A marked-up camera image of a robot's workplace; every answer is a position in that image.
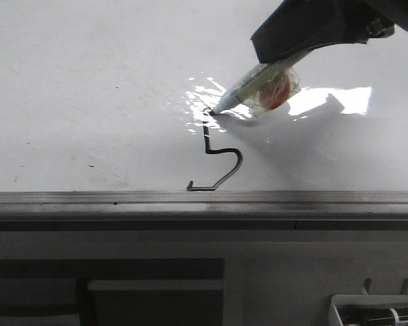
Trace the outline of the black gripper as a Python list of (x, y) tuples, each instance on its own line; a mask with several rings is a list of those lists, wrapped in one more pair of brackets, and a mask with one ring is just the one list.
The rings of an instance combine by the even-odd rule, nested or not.
[(283, 1), (252, 35), (259, 62), (408, 32), (408, 1)]

